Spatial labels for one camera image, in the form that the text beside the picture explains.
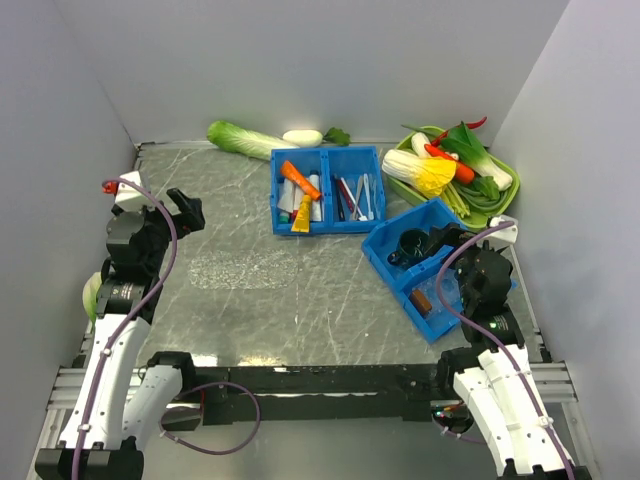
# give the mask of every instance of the green plastic bowl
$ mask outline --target green plastic bowl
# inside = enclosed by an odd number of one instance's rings
[[[444,130],[439,127],[427,126],[423,128],[427,131],[427,137],[429,137],[430,140],[433,140],[442,132],[444,132]],[[396,145],[396,148],[401,150],[411,150],[412,136],[413,136],[413,132],[410,133],[398,145]],[[513,201],[514,197],[516,196],[516,193],[518,193],[518,189],[520,188],[520,177],[518,177],[518,174],[511,167],[509,167],[509,165],[501,162],[493,155],[490,155],[490,156],[491,156],[491,160],[493,160],[496,165],[498,165],[501,169],[503,169],[505,172],[511,175],[511,177],[513,177],[513,182],[511,183],[511,186],[507,190],[507,198],[504,204],[502,204],[500,208],[496,209],[495,212],[486,214],[486,213],[476,212],[473,209],[471,209],[471,215],[469,215],[468,217],[465,217],[464,219],[462,218],[459,219],[462,223],[466,225],[466,227],[469,230],[475,230],[475,231],[482,230],[487,226],[487,221],[489,220],[489,217],[494,217],[496,215],[503,214],[505,210],[509,207],[511,202]],[[427,201],[427,199],[423,197],[417,190],[413,189],[406,183],[401,182],[400,180],[393,178],[389,175],[387,175],[387,179],[389,181],[389,186],[391,187],[391,190],[396,192],[398,195],[400,195],[400,197],[404,198],[407,202],[409,202],[414,207],[416,205],[420,205],[421,203],[424,203]]]

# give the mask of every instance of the gray wall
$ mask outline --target gray wall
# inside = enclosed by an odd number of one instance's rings
[[[522,175],[519,258],[605,479],[640,468],[638,18],[634,0],[572,0],[494,142]]]
[[[490,142],[567,0],[55,0],[135,142],[227,119],[282,134],[488,115]]]
[[[55,373],[86,326],[107,175],[132,144],[51,0],[0,3],[0,465],[22,479]]]

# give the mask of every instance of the black mug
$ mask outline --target black mug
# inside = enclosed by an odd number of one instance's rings
[[[387,262],[396,267],[408,269],[424,260],[429,234],[419,228],[405,230],[400,235],[398,247],[387,257]]]

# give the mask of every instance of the yellow tube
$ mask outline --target yellow tube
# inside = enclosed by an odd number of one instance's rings
[[[298,215],[291,227],[292,232],[309,233],[309,225],[311,223],[311,197],[305,195],[300,202]]]

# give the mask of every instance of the blue tray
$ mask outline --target blue tray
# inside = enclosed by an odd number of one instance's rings
[[[362,251],[371,262],[371,265],[373,265],[373,268],[376,269],[382,280],[389,286],[413,324],[429,343],[435,342],[458,325],[459,320],[444,309],[439,312],[432,311],[423,318],[409,300],[409,295],[415,288],[424,285],[430,278],[438,274],[442,266],[442,259],[452,249],[451,247],[443,247],[433,257],[423,260],[408,270],[391,265],[387,262],[387,257],[396,250],[398,238],[405,230],[420,228],[429,233],[431,227],[441,228],[451,222],[460,223],[442,200],[434,198],[382,223],[362,243]],[[434,307],[436,304],[440,305],[433,285],[429,288],[426,291],[428,300]],[[457,300],[452,301],[452,306],[458,311],[462,310],[459,294],[457,294]]]
[[[323,192],[322,222],[311,222],[309,233],[297,233],[291,231],[291,222],[280,223],[277,207],[280,198],[280,189],[284,177],[280,174],[280,168],[285,160],[289,160],[305,177],[312,171],[320,173],[320,185]],[[344,201],[343,209],[346,221],[338,219],[338,201],[342,195],[335,191],[332,176],[344,177],[349,189],[356,196],[358,178],[369,175],[371,188],[371,203],[374,211],[372,221],[360,222],[349,219],[349,209]],[[329,148],[295,148],[273,150],[271,152],[271,222],[273,233],[276,235],[313,235],[322,233],[367,233],[382,223],[385,219],[386,199],[380,174],[380,162],[375,147],[329,147]],[[367,197],[360,195],[358,203],[360,210],[367,215]]]

